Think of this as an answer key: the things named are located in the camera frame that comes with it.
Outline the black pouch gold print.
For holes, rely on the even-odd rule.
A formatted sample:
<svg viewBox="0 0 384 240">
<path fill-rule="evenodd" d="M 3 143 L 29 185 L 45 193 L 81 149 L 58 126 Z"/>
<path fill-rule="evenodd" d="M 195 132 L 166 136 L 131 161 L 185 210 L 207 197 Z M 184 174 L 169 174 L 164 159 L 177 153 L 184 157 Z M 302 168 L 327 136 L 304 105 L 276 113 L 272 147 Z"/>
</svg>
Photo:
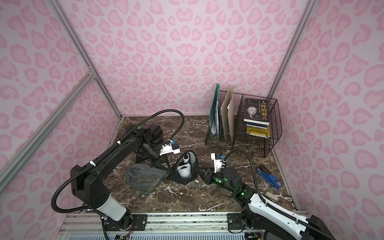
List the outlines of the black pouch gold print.
<svg viewBox="0 0 384 240">
<path fill-rule="evenodd" d="M 198 177 L 199 161 L 194 151 L 184 152 L 172 165 L 168 180 L 187 185 Z"/>
</svg>

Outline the white hair dryer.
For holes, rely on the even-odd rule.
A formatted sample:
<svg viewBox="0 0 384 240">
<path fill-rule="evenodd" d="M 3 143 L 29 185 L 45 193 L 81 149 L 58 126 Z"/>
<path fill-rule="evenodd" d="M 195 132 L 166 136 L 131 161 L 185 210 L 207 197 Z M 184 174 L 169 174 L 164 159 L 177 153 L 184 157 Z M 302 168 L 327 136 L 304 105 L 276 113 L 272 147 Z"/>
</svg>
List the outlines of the white hair dryer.
<svg viewBox="0 0 384 240">
<path fill-rule="evenodd" d="M 182 179 L 189 179 L 192 173 L 191 153 L 185 153 L 177 165 L 177 172 Z"/>
</svg>

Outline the plain black pouch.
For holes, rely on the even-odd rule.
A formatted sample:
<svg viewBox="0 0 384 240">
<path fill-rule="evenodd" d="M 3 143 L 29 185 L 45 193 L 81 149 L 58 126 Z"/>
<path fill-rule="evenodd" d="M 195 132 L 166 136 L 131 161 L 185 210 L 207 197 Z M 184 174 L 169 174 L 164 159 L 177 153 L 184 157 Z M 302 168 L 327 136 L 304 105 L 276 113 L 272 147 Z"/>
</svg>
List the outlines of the plain black pouch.
<svg viewBox="0 0 384 240">
<path fill-rule="evenodd" d="M 136 164 L 139 164 L 145 161 L 149 161 L 150 163 L 153 162 L 152 159 L 149 158 L 147 155 L 136 153 L 136 161 L 135 161 Z"/>
</svg>

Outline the grey hair dryer pouch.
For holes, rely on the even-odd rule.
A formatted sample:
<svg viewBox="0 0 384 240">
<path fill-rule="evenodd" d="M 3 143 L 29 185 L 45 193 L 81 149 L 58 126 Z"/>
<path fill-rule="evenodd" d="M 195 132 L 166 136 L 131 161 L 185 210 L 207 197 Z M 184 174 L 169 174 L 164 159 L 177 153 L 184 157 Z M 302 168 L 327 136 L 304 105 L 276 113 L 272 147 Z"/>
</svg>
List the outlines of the grey hair dryer pouch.
<svg viewBox="0 0 384 240">
<path fill-rule="evenodd" d="M 145 196 L 151 194 L 167 176 L 167 171 L 148 164 L 133 164 L 125 172 L 127 185 Z"/>
</svg>

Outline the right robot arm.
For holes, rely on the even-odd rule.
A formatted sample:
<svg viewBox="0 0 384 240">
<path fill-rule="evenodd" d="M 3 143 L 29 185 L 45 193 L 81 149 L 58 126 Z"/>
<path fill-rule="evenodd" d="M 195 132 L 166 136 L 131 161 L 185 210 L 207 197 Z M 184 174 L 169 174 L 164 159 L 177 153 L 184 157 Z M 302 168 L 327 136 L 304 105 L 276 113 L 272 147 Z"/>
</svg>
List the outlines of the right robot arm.
<svg viewBox="0 0 384 240">
<path fill-rule="evenodd" d="M 242 180 L 242 176 L 233 167 L 228 167 L 228 158 L 233 153 L 242 153 L 250 163 L 255 187 L 252 188 Z M 325 223 L 312 215 L 310 218 L 291 212 L 266 199 L 259 190 L 256 170 L 252 158 L 243 150 L 232 150 L 225 157 L 220 156 L 222 165 L 218 170 L 198 167 L 199 176 L 207 184 L 214 184 L 229 191 L 234 202 L 242 209 L 241 219 L 246 228 L 264 230 L 281 240 L 333 240 Z"/>
</svg>

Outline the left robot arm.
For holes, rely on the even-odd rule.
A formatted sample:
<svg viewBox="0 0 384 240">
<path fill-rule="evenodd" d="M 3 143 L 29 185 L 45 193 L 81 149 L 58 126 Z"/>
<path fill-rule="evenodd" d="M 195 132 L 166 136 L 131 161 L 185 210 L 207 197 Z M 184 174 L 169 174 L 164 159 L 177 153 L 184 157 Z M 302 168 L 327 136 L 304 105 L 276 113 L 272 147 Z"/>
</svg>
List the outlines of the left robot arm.
<svg viewBox="0 0 384 240">
<path fill-rule="evenodd" d="M 164 139 L 164 131 L 160 125 L 148 124 L 165 113 L 175 113 L 181 117 L 180 125 L 168 140 Z M 64 181 L 52 196 L 52 210 L 60 214 L 92 211 L 101 217 L 103 223 L 110 222 L 120 230 L 132 229 L 131 212 L 121 201 L 116 200 L 111 185 L 112 179 L 121 171 L 132 154 L 139 159 L 135 165 L 146 171 L 145 176 L 149 175 L 150 170 L 168 174 L 171 165 L 167 155 L 180 152 L 175 136 L 184 123 L 185 116 L 181 111 L 166 109 L 126 127 L 122 136 L 101 155 L 84 166 L 76 165 L 71 169 L 70 178 Z M 70 189 L 72 195 L 83 203 L 82 206 L 74 208 L 59 206 L 59 195 L 66 188 Z"/>
</svg>

